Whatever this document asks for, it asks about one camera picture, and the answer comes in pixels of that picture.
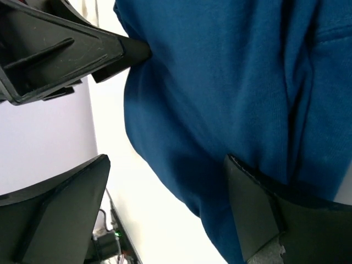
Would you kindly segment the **blue t shirt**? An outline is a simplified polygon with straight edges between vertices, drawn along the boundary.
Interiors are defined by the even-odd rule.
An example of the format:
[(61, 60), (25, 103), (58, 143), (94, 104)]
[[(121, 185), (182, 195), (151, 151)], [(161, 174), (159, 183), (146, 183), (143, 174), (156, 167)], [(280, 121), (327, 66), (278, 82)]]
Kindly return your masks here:
[(130, 70), (127, 136), (242, 263), (223, 175), (231, 154), (333, 199), (351, 164), (351, 1), (116, 1), (152, 57)]

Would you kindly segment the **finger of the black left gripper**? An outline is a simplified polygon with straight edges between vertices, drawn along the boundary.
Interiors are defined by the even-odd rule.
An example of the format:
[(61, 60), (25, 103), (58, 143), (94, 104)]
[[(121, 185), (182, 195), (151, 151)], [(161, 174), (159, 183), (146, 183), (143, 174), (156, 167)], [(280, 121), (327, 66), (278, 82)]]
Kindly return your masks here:
[(151, 55), (148, 44), (100, 29), (68, 1), (1, 1), (1, 101), (24, 105), (101, 83)]

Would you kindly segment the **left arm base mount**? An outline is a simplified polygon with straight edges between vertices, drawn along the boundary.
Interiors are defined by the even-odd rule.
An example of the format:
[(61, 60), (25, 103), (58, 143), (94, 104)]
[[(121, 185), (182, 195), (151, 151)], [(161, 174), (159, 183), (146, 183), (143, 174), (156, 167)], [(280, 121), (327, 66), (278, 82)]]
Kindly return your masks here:
[(142, 263), (108, 190), (96, 223), (84, 263)]

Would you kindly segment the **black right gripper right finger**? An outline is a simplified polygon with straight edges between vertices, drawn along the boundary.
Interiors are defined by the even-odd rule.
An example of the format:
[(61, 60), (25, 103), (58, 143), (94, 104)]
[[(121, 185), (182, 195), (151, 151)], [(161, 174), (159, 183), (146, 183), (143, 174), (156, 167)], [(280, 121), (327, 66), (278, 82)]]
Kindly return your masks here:
[(290, 188), (231, 155), (224, 172), (246, 263), (351, 263), (351, 206)]

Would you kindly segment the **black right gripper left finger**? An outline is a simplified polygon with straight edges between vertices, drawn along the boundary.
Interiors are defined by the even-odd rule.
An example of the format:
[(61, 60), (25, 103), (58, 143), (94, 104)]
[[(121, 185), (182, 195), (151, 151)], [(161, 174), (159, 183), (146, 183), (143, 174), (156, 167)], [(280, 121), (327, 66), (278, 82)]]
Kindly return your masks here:
[(98, 155), (1, 195), (1, 263), (84, 263), (110, 167)]

